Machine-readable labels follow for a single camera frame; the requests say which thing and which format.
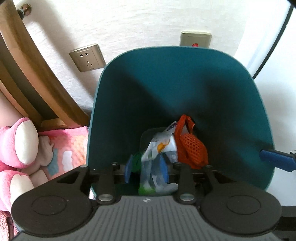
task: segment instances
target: black cable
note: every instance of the black cable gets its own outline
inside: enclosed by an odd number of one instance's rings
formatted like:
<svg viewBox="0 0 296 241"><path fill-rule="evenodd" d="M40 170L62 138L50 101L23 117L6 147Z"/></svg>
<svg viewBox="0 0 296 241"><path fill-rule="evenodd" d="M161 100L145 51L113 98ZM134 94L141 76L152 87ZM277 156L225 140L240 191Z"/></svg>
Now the black cable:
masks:
<svg viewBox="0 0 296 241"><path fill-rule="evenodd" d="M292 15L293 9L294 9L294 6L291 4L290 5L290 8L289 8L289 11L287 13L286 19L285 19L285 21L284 21L284 23L283 23L283 25L281 27L281 30L279 31L278 36L276 37L276 40L274 41L272 47L270 48L270 50L269 50L268 54L266 55L266 57L264 58L263 62L259 66L258 70L254 74L253 79L255 79L257 77L257 75L259 74L259 72L262 70L263 66L268 61L270 55L272 54L272 52L274 51L276 45L278 44L279 40L281 39L281 36L283 35L283 33L284 33L285 29L286 29L286 26L287 26L287 24L288 24L288 22L290 20L290 17Z"/></svg>

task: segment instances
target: blue patch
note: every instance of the blue patch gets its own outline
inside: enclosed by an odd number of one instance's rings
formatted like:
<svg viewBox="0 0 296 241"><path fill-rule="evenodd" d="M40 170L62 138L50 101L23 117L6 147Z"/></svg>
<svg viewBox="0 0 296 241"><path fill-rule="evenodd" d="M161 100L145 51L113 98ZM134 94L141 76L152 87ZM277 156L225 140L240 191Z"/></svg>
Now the blue patch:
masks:
<svg viewBox="0 0 296 241"><path fill-rule="evenodd" d="M58 153L58 149L57 148L54 148L52 151L53 151L54 155L52 157L52 161L47 166L48 173L51 176L53 176L54 174L57 174L59 172L59 165L57 164L57 153Z"/></svg>

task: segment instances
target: white textured wallpaper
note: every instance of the white textured wallpaper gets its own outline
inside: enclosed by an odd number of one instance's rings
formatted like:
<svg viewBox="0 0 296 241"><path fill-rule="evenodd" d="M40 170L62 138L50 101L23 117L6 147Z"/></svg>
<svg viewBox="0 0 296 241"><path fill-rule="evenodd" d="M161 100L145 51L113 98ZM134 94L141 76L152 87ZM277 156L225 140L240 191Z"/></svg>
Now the white textured wallpaper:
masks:
<svg viewBox="0 0 296 241"><path fill-rule="evenodd" d="M207 31L210 48L234 55L248 17L245 0L14 0L27 2L30 35L55 75L87 112L102 70L80 73L68 52L97 43L106 63L125 51L178 46L181 31Z"/></svg>

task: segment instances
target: gold outlet plate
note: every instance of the gold outlet plate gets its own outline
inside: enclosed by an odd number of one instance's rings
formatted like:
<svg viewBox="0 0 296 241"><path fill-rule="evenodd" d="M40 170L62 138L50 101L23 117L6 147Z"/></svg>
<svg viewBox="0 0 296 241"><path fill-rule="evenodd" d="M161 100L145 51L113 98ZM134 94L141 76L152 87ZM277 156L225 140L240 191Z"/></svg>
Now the gold outlet plate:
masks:
<svg viewBox="0 0 296 241"><path fill-rule="evenodd" d="M80 72L100 69L106 66L100 47L97 44L71 50L69 55Z"/></svg>

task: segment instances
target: red mesh bag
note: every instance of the red mesh bag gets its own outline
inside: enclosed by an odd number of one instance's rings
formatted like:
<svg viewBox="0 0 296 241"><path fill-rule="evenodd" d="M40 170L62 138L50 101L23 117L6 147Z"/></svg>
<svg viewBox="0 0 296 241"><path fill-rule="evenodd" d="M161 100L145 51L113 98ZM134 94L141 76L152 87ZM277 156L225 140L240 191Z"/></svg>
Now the red mesh bag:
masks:
<svg viewBox="0 0 296 241"><path fill-rule="evenodd" d="M189 133L182 134L184 125ZM174 137L177 145L178 160L187 163L193 169L201 169L207 165L207 149L205 145L192 134L194 122L190 116L182 115L177 123Z"/></svg>

